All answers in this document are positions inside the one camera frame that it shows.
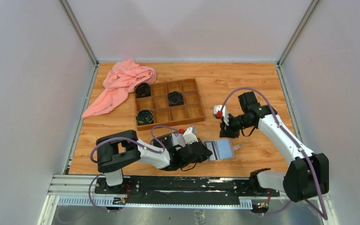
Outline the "pink leather card holder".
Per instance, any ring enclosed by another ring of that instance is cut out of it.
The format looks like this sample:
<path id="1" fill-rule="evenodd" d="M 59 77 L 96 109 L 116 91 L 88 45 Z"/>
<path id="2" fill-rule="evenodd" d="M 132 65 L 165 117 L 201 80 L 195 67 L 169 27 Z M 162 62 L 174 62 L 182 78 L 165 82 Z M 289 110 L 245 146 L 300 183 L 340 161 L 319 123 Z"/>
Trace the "pink leather card holder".
<path id="1" fill-rule="evenodd" d="M 233 144 L 231 139 L 218 139 L 218 152 L 220 160 L 235 159 L 235 151 L 242 148 L 242 143 Z"/>

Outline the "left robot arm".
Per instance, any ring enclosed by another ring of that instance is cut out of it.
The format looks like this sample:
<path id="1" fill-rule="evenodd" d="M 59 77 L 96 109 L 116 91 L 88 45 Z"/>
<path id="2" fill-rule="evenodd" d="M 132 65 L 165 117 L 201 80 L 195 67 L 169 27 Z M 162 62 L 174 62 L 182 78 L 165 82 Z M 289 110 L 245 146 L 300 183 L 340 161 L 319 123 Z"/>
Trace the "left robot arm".
<path id="1" fill-rule="evenodd" d="M 99 138 L 90 157 L 96 154 L 97 170 L 105 176 L 107 188 L 114 194 L 125 187 L 122 169 L 134 162 L 142 162 L 163 171 L 183 170 L 189 164 L 202 163 L 212 152 L 197 138 L 192 127 L 175 130 L 184 145 L 165 146 L 159 139 L 158 146 L 137 137 L 134 130 L 127 130 Z"/>

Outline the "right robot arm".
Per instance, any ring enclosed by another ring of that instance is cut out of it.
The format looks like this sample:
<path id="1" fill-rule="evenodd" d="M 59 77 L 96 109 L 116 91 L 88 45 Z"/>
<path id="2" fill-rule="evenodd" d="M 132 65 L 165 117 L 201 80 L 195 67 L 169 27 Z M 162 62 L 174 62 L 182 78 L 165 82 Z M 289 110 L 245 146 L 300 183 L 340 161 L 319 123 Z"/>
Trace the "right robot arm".
<path id="1" fill-rule="evenodd" d="M 304 145 L 284 124 L 269 102 L 261 105 L 256 94 L 259 91 L 247 88 L 238 96 L 242 115 L 233 116 L 225 99 L 213 107 L 213 115 L 220 119 L 220 137 L 238 138 L 246 128 L 258 129 L 266 135 L 285 159 L 286 172 L 263 168 L 251 172 L 249 189 L 254 195 L 262 195 L 267 189 L 285 193 L 292 202 L 321 198 L 329 191 L 329 160 L 323 154 L 314 153 Z"/>

